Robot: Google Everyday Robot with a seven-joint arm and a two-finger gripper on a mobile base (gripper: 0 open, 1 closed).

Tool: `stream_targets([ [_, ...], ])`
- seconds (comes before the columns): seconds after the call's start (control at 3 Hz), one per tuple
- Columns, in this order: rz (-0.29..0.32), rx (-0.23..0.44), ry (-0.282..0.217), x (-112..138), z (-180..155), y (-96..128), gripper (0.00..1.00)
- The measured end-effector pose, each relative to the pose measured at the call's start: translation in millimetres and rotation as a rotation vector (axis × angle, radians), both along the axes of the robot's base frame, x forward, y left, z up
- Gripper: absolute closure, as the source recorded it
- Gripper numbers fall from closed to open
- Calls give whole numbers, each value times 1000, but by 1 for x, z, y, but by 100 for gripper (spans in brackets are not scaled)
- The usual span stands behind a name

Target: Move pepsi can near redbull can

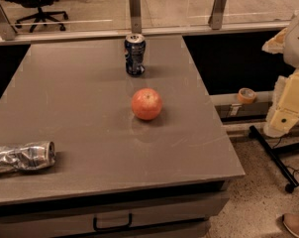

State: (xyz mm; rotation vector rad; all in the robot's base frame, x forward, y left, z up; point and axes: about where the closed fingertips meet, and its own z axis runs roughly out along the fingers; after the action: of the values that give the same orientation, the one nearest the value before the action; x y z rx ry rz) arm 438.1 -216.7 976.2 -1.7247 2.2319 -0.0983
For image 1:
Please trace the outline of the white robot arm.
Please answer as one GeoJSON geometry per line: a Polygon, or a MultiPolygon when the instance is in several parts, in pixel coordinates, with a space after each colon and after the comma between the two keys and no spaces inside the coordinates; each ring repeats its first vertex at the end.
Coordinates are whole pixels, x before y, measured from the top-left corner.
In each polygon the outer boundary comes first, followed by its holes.
{"type": "Polygon", "coordinates": [[[288,134],[299,121],[299,10],[294,12],[290,24],[266,41],[262,49],[283,54],[284,62],[295,68],[289,76],[278,76],[263,127],[265,135],[278,138],[288,134]]]}

